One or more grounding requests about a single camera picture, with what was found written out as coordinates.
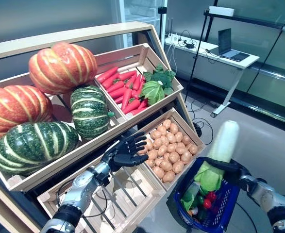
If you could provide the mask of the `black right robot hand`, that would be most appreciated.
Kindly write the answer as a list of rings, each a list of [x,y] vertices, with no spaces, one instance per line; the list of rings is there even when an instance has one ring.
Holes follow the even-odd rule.
[[[223,162],[211,158],[204,159],[209,165],[224,171],[224,179],[232,185],[238,186],[244,175],[251,175],[250,172],[240,163],[231,159],[230,162]]]

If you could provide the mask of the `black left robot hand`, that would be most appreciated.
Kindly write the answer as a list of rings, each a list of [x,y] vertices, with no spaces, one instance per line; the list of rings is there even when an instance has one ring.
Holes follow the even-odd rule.
[[[122,136],[120,141],[103,154],[101,162],[107,164],[111,172],[118,171],[121,167],[133,167],[149,159],[146,153],[136,154],[146,145],[145,132]]]

